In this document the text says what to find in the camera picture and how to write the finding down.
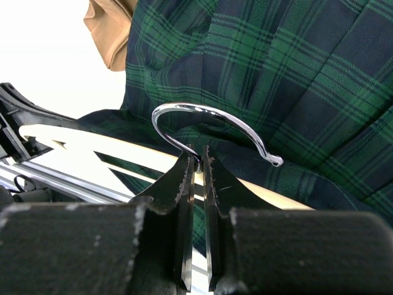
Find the white surface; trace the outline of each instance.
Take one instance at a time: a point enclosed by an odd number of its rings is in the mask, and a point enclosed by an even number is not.
[[[83,23],[87,7],[87,0],[0,0],[0,82],[12,83],[36,105],[73,118],[119,108],[125,73],[105,67]],[[36,162],[78,177],[88,174],[80,160],[58,151]],[[125,189],[116,180],[102,180],[93,182]],[[202,256],[195,262],[206,266]],[[193,271],[194,287],[192,294],[207,294],[206,277]]]

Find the green plaid garment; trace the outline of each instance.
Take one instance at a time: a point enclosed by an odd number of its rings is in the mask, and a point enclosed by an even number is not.
[[[92,132],[178,155],[150,122],[174,101],[244,120],[284,158],[274,168],[239,131],[164,115],[197,151],[211,145],[235,176],[316,209],[364,210],[393,225],[393,1],[139,0],[120,110],[79,120]],[[158,177],[123,160],[110,163]],[[149,184],[120,173],[135,193]],[[203,210],[194,243],[204,251]]]

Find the tartan fabric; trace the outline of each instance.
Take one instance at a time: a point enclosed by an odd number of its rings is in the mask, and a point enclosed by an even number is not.
[[[153,109],[174,101],[219,108],[250,125],[284,165],[264,162],[238,130],[209,118],[171,113],[161,124],[199,152],[211,145],[237,177],[316,209],[376,212],[393,225],[392,32],[391,0],[139,0],[121,110],[79,122],[178,154],[152,128]],[[147,185],[119,177],[134,192]]]

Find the tan cloth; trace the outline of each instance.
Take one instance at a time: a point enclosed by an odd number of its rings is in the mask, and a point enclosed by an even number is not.
[[[138,0],[89,0],[84,22],[105,65],[111,71],[125,69],[127,40]]]

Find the clothing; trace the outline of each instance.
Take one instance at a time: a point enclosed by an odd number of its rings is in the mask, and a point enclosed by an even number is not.
[[[105,65],[125,70],[130,26],[137,0],[89,0],[84,22]]]
[[[174,101],[219,108],[284,164],[273,167],[238,130],[205,117],[176,112],[160,123],[199,152],[211,145],[236,177],[318,210],[372,211],[393,225],[392,32],[387,0],[139,0],[122,107],[79,122],[179,154],[153,129],[152,111]],[[133,192],[148,185],[119,177]],[[195,247],[204,251],[203,210],[195,211]]]

